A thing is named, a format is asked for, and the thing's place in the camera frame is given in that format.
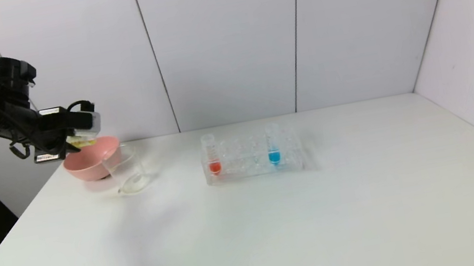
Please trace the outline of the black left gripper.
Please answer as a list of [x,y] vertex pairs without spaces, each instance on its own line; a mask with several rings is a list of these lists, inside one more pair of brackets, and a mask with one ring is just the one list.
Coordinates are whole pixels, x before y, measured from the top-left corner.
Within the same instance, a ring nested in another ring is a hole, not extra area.
[[34,158],[34,163],[46,163],[65,159],[67,154],[80,152],[77,146],[67,143],[68,131],[64,123],[66,109],[52,107],[35,111],[24,120],[14,124],[12,136],[14,145],[22,145],[22,151],[15,146],[20,159]]

